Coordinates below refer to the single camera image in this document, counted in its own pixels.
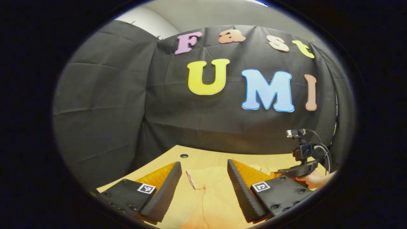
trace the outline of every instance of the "light fixture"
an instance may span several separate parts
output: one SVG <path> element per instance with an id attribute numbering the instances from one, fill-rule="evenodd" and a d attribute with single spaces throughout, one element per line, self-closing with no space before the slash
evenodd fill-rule
<path id="1" fill-rule="evenodd" d="M 257 4 L 259 4 L 259 5 L 268 7 L 266 4 L 264 4 L 264 3 L 262 3 L 262 2 L 259 2 L 259 1 L 256 1 L 256 0 L 246 0 L 246 1 L 248 1 L 248 2 L 254 2 L 254 3 L 257 3 Z"/>

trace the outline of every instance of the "screw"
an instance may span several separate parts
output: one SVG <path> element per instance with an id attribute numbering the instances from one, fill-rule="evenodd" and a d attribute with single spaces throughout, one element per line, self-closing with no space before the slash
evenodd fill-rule
<path id="1" fill-rule="evenodd" d="M 134 205 L 129 205 L 129 208 L 133 211 L 137 211 L 137 208 Z"/>

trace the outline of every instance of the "letter m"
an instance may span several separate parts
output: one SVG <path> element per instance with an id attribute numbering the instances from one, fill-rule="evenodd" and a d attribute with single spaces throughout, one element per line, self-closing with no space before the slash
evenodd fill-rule
<path id="1" fill-rule="evenodd" d="M 255 69 L 243 70 L 242 75 L 246 77 L 247 81 L 246 101 L 242 103 L 243 109 L 259 109 L 260 104 L 256 101 L 258 94 L 266 110 L 270 108 L 274 96 L 277 95 L 277 102 L 273 106 L 276 111 L 294 111 L 294 105 L 291 103 L 290 73 L 276 72 L 270 84 L 260 71 Z"/>

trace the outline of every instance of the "yellow letter u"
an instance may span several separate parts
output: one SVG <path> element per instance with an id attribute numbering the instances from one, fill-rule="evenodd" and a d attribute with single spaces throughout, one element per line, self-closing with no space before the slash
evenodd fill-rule
<path id="1" fill-rule="evenodd" d="M 189 69 L 188 87 L 197 95 L 213 95 L 220 92 L 226 84 L 226 65 L 230 63 L 228 59 L 215 59 L 215 81 L 212 84 L 202 83 L 202 71 L 206 66 L 205 61 L 195 61 L 186 67 Z"/>

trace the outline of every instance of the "wooden table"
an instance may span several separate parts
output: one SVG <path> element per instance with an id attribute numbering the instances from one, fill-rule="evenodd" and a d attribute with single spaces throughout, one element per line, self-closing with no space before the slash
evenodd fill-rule
<path id="1" fill-rule="evenodd" d="M 187 154 L 188 157 L 181 158 L 181 154 Z M 163 166 L 180 161 L 182 175 L 173 200 L 163 221 L 158 222 L 155 227 L 161 229 L 248 228 L 254 224 L 244 220 L 232 182 L 228 177 L 228 159 L 242 162 L 268 175 L 278 169 L 300 164 L 299 161 L 295 161 L 292 154 L 231 154 L 176 145 L 140 169 L 97 190 L 103 192 L 122 179 L 135 181 Z M 322 165 L 319 165 L 316 170 L 321 175 L 325 174 L 325 168 Z M 186 171 L 191 174 L 196 183 L 196 190 L 190 184 Z"/>

